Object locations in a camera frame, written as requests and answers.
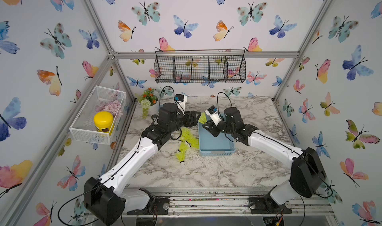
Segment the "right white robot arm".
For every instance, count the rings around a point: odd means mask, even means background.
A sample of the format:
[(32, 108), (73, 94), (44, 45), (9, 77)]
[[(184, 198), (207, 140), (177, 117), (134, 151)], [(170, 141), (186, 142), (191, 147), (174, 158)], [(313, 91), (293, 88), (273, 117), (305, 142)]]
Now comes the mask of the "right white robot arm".
[(229, 107), (220, 114), (215, 106), (211, 106), (205, 115), (207, 121), (203, 123), (203, 128), (214, 137), (229, 134), (234, 140), (276, 158), (290, 170), (290, 178), (264, 197), (266, 211), (278, 211), (287, 201), (298, 196), (310, 198), (325, 182), (326, 173), (314, 149), (294, 147), (266, 135), (253, 125), (245, 124), (236, 107)]

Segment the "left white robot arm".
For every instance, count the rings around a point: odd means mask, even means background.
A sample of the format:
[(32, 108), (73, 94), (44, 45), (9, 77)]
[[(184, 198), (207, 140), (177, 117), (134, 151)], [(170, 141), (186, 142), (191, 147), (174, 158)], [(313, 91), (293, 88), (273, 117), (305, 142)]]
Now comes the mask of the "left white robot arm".
[(186, 111), (181, 104), (165, 103), (158, 114), (152, 115), (152, 124), (143, 130), (137, 144), (120, 162), (99, 178), (87, 180), (86, 209), (106, 226), (114, 224), (125, 210), (122, 193), (132, 176), (171, 139), (173, 132), (196, 126), (200, 116), (200, 111)]

